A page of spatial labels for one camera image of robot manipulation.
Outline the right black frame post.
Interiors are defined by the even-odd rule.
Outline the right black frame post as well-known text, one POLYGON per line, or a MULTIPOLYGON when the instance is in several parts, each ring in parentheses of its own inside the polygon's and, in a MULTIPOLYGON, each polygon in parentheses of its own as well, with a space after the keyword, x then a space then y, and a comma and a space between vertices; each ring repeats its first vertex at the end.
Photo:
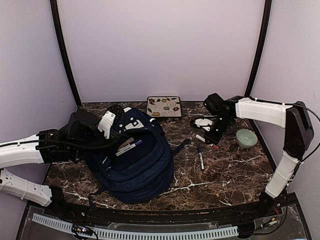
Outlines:
POLYGON ((262 14, 262 20, 261 20, 261 27, 259 32, 259 37, 257 41, 256 51, 252 63, 252 68, 250 71, 250 75, 248 78, 247 86, 244 92, 245 97, 249 97, 253 91, 255 80, 257 77, 257 73, 259 70, 264 45, 267 37, 267 31, 269 26, 269 20, 271 15, 271 8, 272 8, 272 0, 265 0, 264 1, 264 8, 263 8, 263 14, 262 14))

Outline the left black frame post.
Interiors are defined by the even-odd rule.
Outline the left black frame post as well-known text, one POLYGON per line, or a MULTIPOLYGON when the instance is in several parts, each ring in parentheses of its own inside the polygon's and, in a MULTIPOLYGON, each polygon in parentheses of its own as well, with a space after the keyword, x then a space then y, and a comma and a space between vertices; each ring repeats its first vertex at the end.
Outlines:
POLYGON ((62 63, 64 66, 65 74, 67 77, 67 81, 68 81, 74 102, 75 102, 76 106, 79 108, 82 105, 82 101, 81 101, 80 94, 79 94, 79 91, 76 86, 76 81, 75 81, 75 78, 73 75, 69 56, 67 53, 67 48, 66 48, 66 44, 65 44, 62 23, 61 23, 61 19, 60 19, 59 8, 58 8, 58 1, 57 0, 50 0, 49 2, 50 2, 50 9, 51 9, 51 15, 52 15, 52 20, 53 20, 55 35, 56 35, 62 63))

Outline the white marker blue cap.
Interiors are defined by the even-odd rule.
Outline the white marker blue cap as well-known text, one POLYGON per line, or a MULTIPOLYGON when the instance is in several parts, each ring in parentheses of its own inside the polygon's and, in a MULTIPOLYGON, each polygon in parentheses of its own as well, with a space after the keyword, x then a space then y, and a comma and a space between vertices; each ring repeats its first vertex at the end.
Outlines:
POLYGON ((197 147, 197 152, 198 152, 198 156, 199 156, 199 160, 200 160, 201 170, 204 171, 205 170, 205 165, 204 165, 202 150, 201 150, 200 146, 197 147))

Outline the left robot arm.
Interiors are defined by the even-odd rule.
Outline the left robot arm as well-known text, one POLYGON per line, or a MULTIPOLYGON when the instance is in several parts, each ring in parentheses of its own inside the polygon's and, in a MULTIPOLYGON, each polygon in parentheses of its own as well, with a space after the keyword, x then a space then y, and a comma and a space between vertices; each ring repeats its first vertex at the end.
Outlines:
POLYGON ((10 141, 0 145, 0 188, 5 192, 37 203, 50 206, 60 218, 67 218, 70 206, 64 202, 60 188, 39 185, 17 177, 6 170, 25 164, 48 164, 69 160, 76 162, 94 152, 113 146, 123 134, 116 133, 112 126, 125 118, 119 113, 108 110, 101 118, 90 112, 74 112, 69 122, 61 129, 40 131, 30 137, 10 141))

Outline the white marker black cap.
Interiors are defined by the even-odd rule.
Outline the white marker black cap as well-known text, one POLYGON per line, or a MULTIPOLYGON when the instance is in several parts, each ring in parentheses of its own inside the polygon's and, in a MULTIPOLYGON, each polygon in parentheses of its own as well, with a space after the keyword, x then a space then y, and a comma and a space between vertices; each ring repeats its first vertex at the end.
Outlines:
POLYGON ((135 148, 136 146, 140 145, 142 142, 143 142, 142 140, 138 140, 132 144, 129 144, 128 146, 121 148, 115 155, 118 157, 118 156, 130 151, 131 149, 135 148))

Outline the black frame post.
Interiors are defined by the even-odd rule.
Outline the black frame post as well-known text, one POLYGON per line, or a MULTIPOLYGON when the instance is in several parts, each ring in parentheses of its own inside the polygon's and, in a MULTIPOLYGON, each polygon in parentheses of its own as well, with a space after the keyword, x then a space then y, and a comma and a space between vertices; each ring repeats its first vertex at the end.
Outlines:
POLYGON ((81 101, 80 94, 79 94, 79 91, 76 86, 76 81, 75 81, 75 78, 73 75, 69 56, 67 53, 67 48, 66 48, 66 44, 65 44, 62 23, 61 23, 61 19, 60 19, 59 8, 58 8, 58 1, 57 0, 50 0, 49 2, 50 2, 50 9, 51 9, 51 15, 52 15, 52 20, 53 20, 55 35, 56 35, 62 63, 64 66, 65 74, 67 77, 67 81, 68 81, 74 102, 75 102, 76 106, 79 108, 82 105, 82 101, 81 101))
POLYGON ((255 80, 257 77, 257 73, 259 70, 264 45, 267 37, 267 31, 269 26, 269 20, 271 15, 271 8, 272 8, 272 0, 265 0, 264 1, 264 8, 263 8, 263 14, 262 14, 262 20, 261 20, 261 27, 259 32, 259 37, 257 41, 256 51, 252 63, 252 68, 250 71, 250 75, 248 78, 247 86, 244 92, 245 97, 249 97, 253 91, 255 80))

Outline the green ceramic bowl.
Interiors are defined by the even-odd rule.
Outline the green ceramic bowl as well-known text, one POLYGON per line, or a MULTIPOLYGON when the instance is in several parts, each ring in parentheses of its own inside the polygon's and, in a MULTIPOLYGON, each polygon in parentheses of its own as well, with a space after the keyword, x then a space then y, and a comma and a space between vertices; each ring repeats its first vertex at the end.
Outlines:
POLYGON ((241 148, 249 149, 258 143, 258 137, 249 129, 240 129, 236 132, 236 141, 241 148))

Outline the floral pattern notebook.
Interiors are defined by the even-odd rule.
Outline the floral pattern notebook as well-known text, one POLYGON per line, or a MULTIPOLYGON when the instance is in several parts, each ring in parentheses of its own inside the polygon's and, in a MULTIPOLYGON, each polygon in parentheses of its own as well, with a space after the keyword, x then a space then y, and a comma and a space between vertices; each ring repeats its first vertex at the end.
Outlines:
POLYGON ((146 114, 153 118, 181 118, 181 100, 179 96, 149 96, 146 114))

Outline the navy blue student backpack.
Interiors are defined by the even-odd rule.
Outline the navy blue student backpack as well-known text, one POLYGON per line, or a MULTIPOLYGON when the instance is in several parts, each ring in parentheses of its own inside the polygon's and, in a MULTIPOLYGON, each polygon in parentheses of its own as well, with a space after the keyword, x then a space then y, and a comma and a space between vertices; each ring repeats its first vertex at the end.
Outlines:
POLYGON ((84 161, 88 169, 101 183, 96 195, 108 191, 125 204, 149 201, 167 190, 174 179, 174 157, 185 145, 185 139, 177 148, 171 149, 164 130, 152 117, 135 107, 124 109, 125 120, 115 126, 124 127, 121 140, 113 147, 101 150, 84 161), (129 138, 142 143, 116 156, 119 146, 129 138))

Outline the black front rail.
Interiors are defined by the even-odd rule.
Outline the black front rail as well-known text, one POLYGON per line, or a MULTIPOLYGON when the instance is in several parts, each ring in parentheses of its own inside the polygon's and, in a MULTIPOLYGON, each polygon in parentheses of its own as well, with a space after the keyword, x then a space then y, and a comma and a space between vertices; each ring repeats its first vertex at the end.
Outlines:
POLYGON ((89 206, 66 203, 65 208, 46 208, 31 204, 29 206, 29 219, 57 227, 76 223, 82 226, 105 229, 123 229, 133 226, 173 226, 207 224, 212 226, 248 225, 253 223, 266 223, 276 218, 281 223, 289 224, 301 222, 303 217, 298 199, 294 193, 282 196, 279 205, 270 208, 265 216, 257 213, 257 202, 248 204, 226 206, 198 210, 173 211, 141 211, 97 208, 92 210, 89 206))

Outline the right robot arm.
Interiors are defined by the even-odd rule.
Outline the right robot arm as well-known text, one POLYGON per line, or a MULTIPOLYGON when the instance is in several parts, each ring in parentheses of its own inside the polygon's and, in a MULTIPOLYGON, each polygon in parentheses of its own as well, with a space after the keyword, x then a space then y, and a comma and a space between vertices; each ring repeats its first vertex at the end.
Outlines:
POLYGON ((310 118, 312 110, 302 101, 275 102, 240 95, 222 99, 217 93, 209 95, 203 105, 216 117, 204 134, 206 144, 217 145, 235 119, 252 120, 281 130, 282 136, 276 137, 273 145, 281 147, 282 155, 263 190, 266 198, 255 205, 255 213, 266 217, 275 208, 273 200, 293 181, 300 165, 310 157, 308 149, 315 136, 310 118))

